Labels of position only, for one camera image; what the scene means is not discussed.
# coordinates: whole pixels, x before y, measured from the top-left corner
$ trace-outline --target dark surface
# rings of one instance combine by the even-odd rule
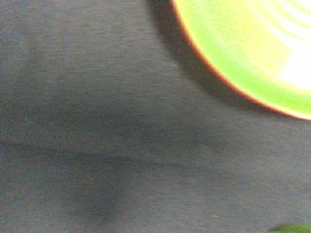
[[[311,224],[310,122],[221,85],[168,2],[0,4],[0,232]]]

